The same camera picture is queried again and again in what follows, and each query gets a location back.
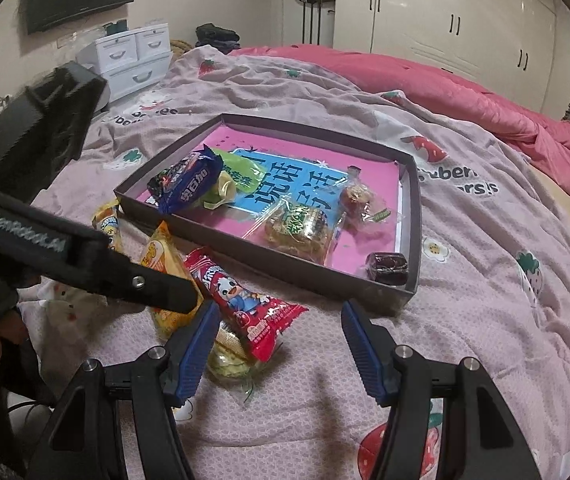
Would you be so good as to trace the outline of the dark shallow box tray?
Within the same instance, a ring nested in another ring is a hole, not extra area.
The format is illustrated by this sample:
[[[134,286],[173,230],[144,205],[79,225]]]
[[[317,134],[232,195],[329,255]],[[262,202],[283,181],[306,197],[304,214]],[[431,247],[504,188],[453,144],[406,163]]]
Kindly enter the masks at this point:
[[[209,148],[235,180],[232,200],[158,211],[151,180]],[[126,216],[279,280],[382,314],[415,294],[422,211],[413,158],[371,140],[271,118],[223,114],[120,183]]]

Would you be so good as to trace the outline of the white drawer cabinet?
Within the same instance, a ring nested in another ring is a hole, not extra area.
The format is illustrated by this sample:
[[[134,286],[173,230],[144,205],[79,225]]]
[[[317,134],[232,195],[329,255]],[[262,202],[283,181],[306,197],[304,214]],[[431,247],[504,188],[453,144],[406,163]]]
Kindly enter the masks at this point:
[[[167,23],[96,39],[76,54],[79,64],[106,80],[108,104],[163,79],[171,58]]]

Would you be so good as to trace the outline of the dark candy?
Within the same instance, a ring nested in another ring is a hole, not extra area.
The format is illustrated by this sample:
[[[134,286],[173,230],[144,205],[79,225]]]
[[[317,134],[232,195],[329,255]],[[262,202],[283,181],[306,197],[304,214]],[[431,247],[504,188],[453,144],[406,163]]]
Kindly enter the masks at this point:
[[[399,252],[372,252],[365,260],[367,277],[390,286],[407,284],[409,264]]]

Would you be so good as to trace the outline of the yellow panda snack bar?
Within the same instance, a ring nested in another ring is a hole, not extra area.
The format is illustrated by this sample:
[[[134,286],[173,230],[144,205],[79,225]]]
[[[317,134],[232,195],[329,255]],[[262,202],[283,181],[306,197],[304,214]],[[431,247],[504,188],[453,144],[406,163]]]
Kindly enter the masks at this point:
[[[110,249],[122,254],[124,246],[122,246],[122,232],[120,232],[118,211],[118,198],[114,198],[114,200],[99,206],[99,209],[93,214],[92,226],[95,230],[101,231],[108,236]]]

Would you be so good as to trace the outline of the orange cake packet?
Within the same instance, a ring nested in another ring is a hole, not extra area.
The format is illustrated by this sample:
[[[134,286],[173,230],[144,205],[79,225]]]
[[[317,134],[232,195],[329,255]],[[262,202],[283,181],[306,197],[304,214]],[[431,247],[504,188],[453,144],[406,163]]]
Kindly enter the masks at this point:
[[[189,274],[177,247],[174,246],[173,237],[166,221],[157,226],[151,237],[147,240],[140,258],[140,265],[149,270],[163,274],[169,285],[183,285],[181,289],[172,289],[172,299],[183,299],[184,293],[192,290],[193,296],[187,297],[186,312],[175,312],[161,307],[151,307],[151,317],[156,325],[158,337],[167,341],[178,328],[188,326],[198,309],[204,302],[204,296],[193,276]]]

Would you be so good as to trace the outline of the red cartoon snack bar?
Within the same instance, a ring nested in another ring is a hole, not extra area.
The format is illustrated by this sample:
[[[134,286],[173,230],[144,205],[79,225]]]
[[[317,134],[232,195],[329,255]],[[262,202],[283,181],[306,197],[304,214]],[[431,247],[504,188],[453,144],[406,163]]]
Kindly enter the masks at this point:
[[[308,311],[301,304],[253,292],[210,258],[205,248],[189,252],[185,258],[189,274],[219,304],[223,315],[233,322],[245,339],[250,354],[268,362],[279,342],[299,315]]]

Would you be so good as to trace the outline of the pink blue workbook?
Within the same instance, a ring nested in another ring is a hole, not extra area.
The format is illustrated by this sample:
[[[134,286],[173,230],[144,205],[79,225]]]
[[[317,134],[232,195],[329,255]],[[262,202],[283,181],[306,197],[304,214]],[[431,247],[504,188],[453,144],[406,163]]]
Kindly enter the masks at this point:
[[[207,145],[259,162],[267,175],[253,194],[238,197],[233,204],[208,212],[203,207],[188,211],[186,218],[209,228],[240,237],[268,207],[288,195],[298,203],[324,209],[327,214],[339,212],[337,183],[347,176],[349,166],[361,169],[361,179],[392,209],[396,215],[373,232],[355,231],[343,226],[337,246],[329,255],[330,268],[348,274],[360,271],[371,252],[399,252],[401,249],[403,177],[396,157],[381,157],[356,148],[340,145],[338,133],[314,139],[309,127],[300,126],[298,134],[284,129],[242,126],[221,120],[196,133],[183,136],[143,167],[143,174],[130,185],[125,196],[155,207],[147,190],[147,181],[170,165]]]

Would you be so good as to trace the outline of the blue oreo packet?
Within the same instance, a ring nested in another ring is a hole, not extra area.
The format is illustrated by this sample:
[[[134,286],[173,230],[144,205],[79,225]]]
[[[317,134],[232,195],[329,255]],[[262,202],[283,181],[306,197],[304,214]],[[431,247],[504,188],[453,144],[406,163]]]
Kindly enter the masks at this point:
[[[205,195],[217,183],[222,169],[222,157],[205,145],[159,171],[146,187],[161,214],[175,214]]]

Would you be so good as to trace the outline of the small clear cookie packet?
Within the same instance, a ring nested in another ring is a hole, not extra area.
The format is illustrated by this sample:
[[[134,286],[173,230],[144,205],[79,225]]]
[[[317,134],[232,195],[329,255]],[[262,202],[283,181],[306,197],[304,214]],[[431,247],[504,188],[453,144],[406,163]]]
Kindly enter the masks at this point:
[[[256,359],[244,346],[244,341],[233,327],[221,321],[215,342],[207,360],[210,378],[227,390],[238,405],[246,405],[253,397],[258,382],[268,373],[281,352],[283,342],[278,340],[267,362]]]

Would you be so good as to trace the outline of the light green snack bag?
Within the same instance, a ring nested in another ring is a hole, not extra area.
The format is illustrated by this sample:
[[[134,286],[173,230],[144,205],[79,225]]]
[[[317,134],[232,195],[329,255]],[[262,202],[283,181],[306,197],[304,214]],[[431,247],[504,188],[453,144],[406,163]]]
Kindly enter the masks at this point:
[[[214,148],[222,160],[222,170],[215,185],[201,198],[205,209],[215,210],[233,204],[238,197],[253,194],[261,185],[268,170],[259,162]]]

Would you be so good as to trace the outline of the pink quilt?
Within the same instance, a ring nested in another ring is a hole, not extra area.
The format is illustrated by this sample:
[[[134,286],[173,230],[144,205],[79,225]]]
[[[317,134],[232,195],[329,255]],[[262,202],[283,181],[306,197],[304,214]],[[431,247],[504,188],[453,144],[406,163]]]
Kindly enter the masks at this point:
[[[312,63],[346,78],[361,90],[401,90],[411,102],[486,129],[527,155],[536,169],[570,195],[570,120],[556,120],[441,68],[389,55],[343,52],[311,44],[249,47],[234,56],[258,55]]]

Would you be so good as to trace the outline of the black clothes pile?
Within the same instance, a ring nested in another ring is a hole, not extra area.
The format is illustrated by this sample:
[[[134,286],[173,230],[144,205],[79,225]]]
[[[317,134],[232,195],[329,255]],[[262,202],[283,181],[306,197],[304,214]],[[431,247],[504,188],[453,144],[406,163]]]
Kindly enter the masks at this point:
[[[197,26],[195,34],[197,47],[210,46],[223,54],[229,54],[241,47],[241,38],[234,30],[218,27],[212,23]]]

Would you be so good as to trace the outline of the clear green pastry packet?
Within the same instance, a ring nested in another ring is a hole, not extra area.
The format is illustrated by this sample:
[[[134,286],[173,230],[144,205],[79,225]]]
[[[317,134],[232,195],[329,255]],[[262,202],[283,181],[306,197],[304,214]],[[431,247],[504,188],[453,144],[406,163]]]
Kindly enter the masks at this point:
[[[298,203],[285,195],[268,207],[242,236],[260,245],[325,266],[343,228],[343,212]]]

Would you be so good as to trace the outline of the red ball candy bag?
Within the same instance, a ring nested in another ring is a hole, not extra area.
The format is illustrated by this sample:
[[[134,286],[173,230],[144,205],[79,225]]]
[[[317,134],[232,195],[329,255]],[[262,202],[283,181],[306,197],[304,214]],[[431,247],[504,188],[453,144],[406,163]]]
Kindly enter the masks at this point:
[[[396,213],[362,179],[357,166],[347,168],[347,176],[337,183],[339,205],[348,226],[355,231],[373,232]]]

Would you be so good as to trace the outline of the cream wardrobe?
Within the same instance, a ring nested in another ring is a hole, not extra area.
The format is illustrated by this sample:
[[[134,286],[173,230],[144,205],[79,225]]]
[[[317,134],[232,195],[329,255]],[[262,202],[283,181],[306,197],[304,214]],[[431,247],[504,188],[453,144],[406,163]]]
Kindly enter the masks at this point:
[[[554,0],[336,0],[333,45],[431,65],[538,112],[555,24]]]

